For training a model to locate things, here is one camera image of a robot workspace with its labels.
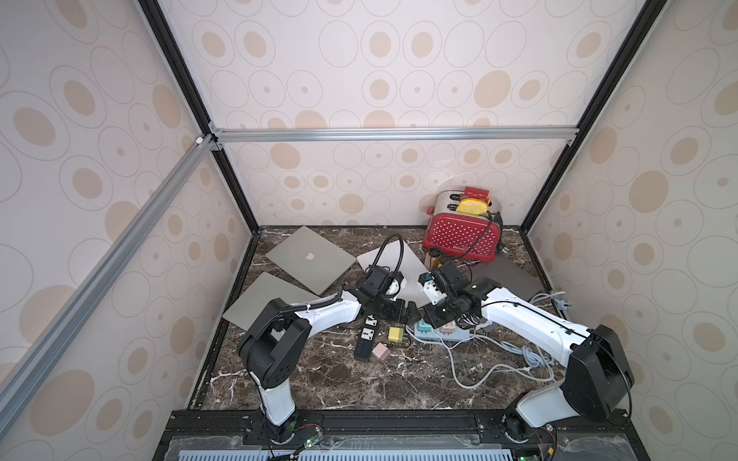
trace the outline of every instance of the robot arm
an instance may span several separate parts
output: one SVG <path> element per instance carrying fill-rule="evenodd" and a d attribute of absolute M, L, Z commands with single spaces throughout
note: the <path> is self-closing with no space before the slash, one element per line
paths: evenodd
<path fill-rule="evenodd" d="M 288 305 L 273 299 L 238 345 L 238 354 L 258 387 L 269 430 L 278 443 L 291 437 L 297 419 L 289 376 L 309 338 L 355 320 L 361 313 L 400 323 L 420 319 L 414 302 L 397 299 L 405 284 L 401 273 L 371 266 L 365 276 L 334 296 L 310 304 Z M 272 330 L 284 331 L 278 340 Z"/>
<path fill-rule="evenodd" d="M 421 275 L 431 303 L 426 319 L 440 327 L 465 316 L 481 316 L 513 330 L 566 368 L 565 378 L 527 395 L 508 408 L 508 435 L 524 440 L 532 428 L 581 415 L 604 421 L 633 384 L 625 352 L 614 331 L 590 329 L 544 311 L 493 280 L 468 281 L 453 265 Z"/>
<path fill-rule="evenodd" d="M 633 383 L 632 372 L 617 335 L 600 325 L 592 330 L 560 319 L 486 277 L 467 280 L 453 265 L 443 265 L 420 276 L 431 302 L 425 319 L 433 327 L 467 316 L 484 317 L 537 344 L 566 367 L 565 378 L 519 396 L 506 411 L 504 424 L 510 438 L 527 439 L 535 427 L 582 415 L 606 420 Z M 404 283 L 401 275 L 370 267 L 358 283 L 328 299 L 310 305 L 288 305 L 274 299 L 264 308 L 238 353 L 253 377 L 275 442 L 291 437 L 297 420 L 289 376 L 309 338 L 360 314 L 380 319 L 414 322 L 414 303 L 397 299 Z M 284 330 L 277 340 L 272 329 Z"/>

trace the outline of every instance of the silver laptop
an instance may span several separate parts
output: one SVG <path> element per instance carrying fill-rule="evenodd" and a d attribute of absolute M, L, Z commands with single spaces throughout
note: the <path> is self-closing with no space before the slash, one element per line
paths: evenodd
<path fill-rule="evenodd" d="M 304 226 L 266 257 L 315 294 L 322 294 L 356 261 L 355 257 Z"/>

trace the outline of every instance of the marble surface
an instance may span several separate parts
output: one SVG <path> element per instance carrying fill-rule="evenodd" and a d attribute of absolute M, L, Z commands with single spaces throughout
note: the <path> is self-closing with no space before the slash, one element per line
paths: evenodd
<path fill-rule="evenodd" d="M 266 228 L 244 284 L 247 288 L 256 277 L 267 271 L 303 287 L 285 271 L 266 259 L 265 254 L 296 229 Z M 317 227 L 316 232 L 354 256 L 381 245 L 386 236 L 398 232 L 423 260 L 421 242 L 424 229 L 401 228 L 331 228 Z M 502 240 L 508 257 L 533 277 L 538 278 L 520 236 L 512 230 L 503 231 Z M 362 276 L 355 263 L 327 291 L 335 292 L 343 282 L 353 282 Z M 390 348 L 386 361 L 372 357 L 369 363 L 354 360 L 353 349 L 363 318 L 350 324 L 338 325 L 311 338 L 303 351 L 297 369 L 290 377 L 292 397 L 299 409 L 499 409 L 506 407 L 521 392 L 544 384 L 525 379 L 514 372 L 499 371 L 475 390 L 460 388 L 453 380 L 447 351 L 438 345 L 419 344 L 405 335 L 402 344 L 387 340 L 389 322 L 380 321 L 379 336 Z M 245 332 L 230 325 L 223 347 L 213 370 L 213 377 L 201 409 L 256 409 L 259 397 L 254 384 L 246 375 L 241 359 L 235 352 Z M 488 336 L 516 345 L 528 342 L 504 327 L 496 327 Z M 453 350 L 458 379 L 471 385 L 479 381 L 498 363 L 524 367 L 521 356 L 501 350 L 482 340 L 459 345 Z M 563 369 L 554 367 L 557 378 Z M 534 370 L 539 377 L 548 372 Z"/>

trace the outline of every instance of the dark gray laptop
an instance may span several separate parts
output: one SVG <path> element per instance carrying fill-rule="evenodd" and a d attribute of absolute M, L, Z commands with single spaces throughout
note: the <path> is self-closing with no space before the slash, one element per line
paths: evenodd
<path fill-rule="evenodd" d="M 279 277 L 262 272 L 238 299 L 223 313 L 223 318 L 236 326 L 248 330 L 256 317 L 272 299 L 281 298 L 287 304 L 310 302 L 317 296 Z"/>
<path fill-rule="evenodd" d="M 503 253 L 498 252 L 491 263 L 480 263 L 472 268 L 474 277 L 489 277 L 526 301 L 530 301 L 535 294 L 544 291 L 541 282 L 519 268 Z"/>
<path fill-rule="evenodd" d="M 266 257 L 315 294 L 322 294 L 356 261 L 355 257 L 304 226 Z"/>

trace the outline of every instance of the wallpaper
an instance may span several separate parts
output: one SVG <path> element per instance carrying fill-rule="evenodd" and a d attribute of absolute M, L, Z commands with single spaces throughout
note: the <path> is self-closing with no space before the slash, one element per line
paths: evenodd
<path fill-rule="evenodd" d="M 0 5 L 0 381 L 193 143 L 126 0 Z"/>
<path fill-rule="evenodd" d="M 620 336 L 654 461 L 738 453 L 738 1 L 675 2 L 531 238 Z"/>
<path fill-rule="evenodd" d="M 204 160 L 0 442 L 0 460 L 148 461 L 197 378 L 249 233 Z"/>
<path fill-rule="evenodd" d="M 416 225 L 438 192 L 481 187 L 520 224 L 563 139 L 261 142 L 226 152 L 263 225 Z"/>
<path fill-rule="evenodd" d="M 575 125 L 642 1 L 160 0 L 222 128 Z"/>

